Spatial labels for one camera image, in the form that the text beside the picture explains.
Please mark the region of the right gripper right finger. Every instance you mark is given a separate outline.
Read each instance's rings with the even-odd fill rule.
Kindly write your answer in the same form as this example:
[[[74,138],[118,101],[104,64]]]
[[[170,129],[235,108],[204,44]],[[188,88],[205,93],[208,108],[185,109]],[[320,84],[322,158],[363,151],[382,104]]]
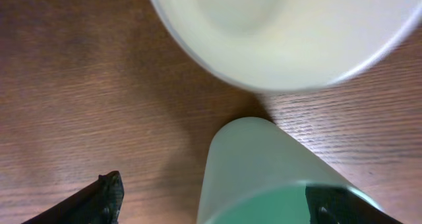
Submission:
[[[308,185],[305,196],[311,224],[403,224],[343,187]]]

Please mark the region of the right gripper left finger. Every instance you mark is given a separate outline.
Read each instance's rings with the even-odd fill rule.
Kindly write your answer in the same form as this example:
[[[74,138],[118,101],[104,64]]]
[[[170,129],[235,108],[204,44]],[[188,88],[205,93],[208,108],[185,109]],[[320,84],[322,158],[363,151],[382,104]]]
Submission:
[[[123,197],[121,175],[112,171],[22,224],[118,224]]]

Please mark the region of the cream white cup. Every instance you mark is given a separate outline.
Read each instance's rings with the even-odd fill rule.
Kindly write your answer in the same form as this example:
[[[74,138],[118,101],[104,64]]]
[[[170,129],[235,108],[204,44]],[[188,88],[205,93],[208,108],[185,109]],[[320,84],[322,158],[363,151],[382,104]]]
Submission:
[[[151,0],[202,68],[257,92],[337,84],[386,57],[421,21],[421,0]]]

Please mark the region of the mint green cup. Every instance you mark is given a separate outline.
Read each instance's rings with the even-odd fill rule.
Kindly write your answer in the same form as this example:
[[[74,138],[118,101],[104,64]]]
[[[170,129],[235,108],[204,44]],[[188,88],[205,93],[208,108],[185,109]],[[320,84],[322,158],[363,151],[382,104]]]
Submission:
[[[274,123],[236,119],[211,141],[196,221],[309,223],[308,186],[339,188],[381,209]]]

